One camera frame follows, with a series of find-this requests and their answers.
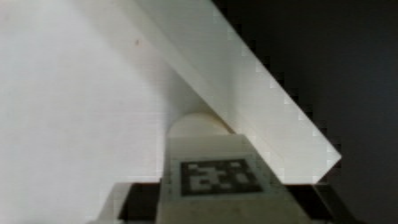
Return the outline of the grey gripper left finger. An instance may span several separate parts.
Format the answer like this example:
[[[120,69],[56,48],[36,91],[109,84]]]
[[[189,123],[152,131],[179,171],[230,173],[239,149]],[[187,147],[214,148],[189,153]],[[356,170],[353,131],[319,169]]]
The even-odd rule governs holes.
[[[159,200],[159,182],[120,182],[99,218],[88,224],[155,224]]]

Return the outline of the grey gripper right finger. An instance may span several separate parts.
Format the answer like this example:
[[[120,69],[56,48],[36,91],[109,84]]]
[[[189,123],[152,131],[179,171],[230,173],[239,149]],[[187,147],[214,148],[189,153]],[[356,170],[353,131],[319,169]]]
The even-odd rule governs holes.
[[[369,224],[344,203],[330,184],[289,185],[290,193],[312,219],[312,224]]]

